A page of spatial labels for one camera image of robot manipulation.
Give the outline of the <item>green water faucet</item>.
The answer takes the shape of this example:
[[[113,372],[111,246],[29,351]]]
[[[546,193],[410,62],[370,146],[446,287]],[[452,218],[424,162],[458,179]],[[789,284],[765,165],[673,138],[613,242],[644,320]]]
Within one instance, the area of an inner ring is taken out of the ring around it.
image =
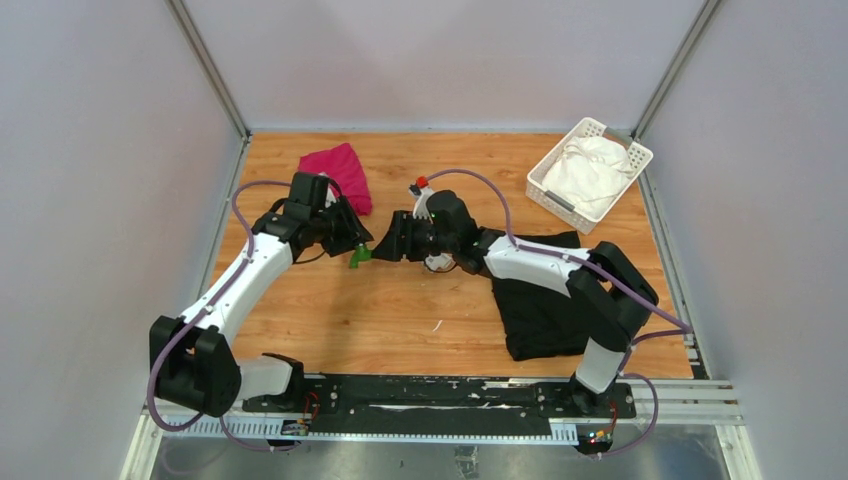
[[[349,268],[357,269],[362,263],[370,261],[371,258],[372,251],[366,244],[361,243],[357,245],[353,250],[349,261]]]

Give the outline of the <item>white pipe fitting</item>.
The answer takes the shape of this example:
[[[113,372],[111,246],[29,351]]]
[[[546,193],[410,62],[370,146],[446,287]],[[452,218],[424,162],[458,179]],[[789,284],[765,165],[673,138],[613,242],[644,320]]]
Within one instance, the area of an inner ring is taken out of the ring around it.
[[[452,256],[446,253],[430,255],[424,259],[424,266],[431,273],[447,273],[456,267]]]

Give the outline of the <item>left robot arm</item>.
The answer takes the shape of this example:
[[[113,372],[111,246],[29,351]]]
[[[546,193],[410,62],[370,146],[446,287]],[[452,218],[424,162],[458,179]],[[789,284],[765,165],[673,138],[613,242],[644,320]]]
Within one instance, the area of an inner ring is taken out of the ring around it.
[[[284,186],[287,196],[254,222],[245,219],[238,198],[231,198],[232,212],[245,230],[244,246],[191,306],[152,324],[146,403],[155,419],[161,417],[159,400],[214,418],[257,397],[268,397],[283,413],[304,405],[302,362],[273,353],[239,361],[232,345],[258,301],[305,250],[319,245],[335,257],[365,250],[373,237],[335,179],[297,172]]]

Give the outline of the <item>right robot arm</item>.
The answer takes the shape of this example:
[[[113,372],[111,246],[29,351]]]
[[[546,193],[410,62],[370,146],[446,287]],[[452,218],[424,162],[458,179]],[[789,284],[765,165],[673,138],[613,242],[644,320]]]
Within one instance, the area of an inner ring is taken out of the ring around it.
[[[626,353],[658,306],[655,290],[622,250],[610,242],[592,249],[553,247],[482,227],[451,190],[420,201],[424,215],[394,212],[373,258],[422,262],[446,254],[468,274],[520,281],[568,301],[571,315],[588,330],[569,380],[569,401],[584,417],[607,409]]]

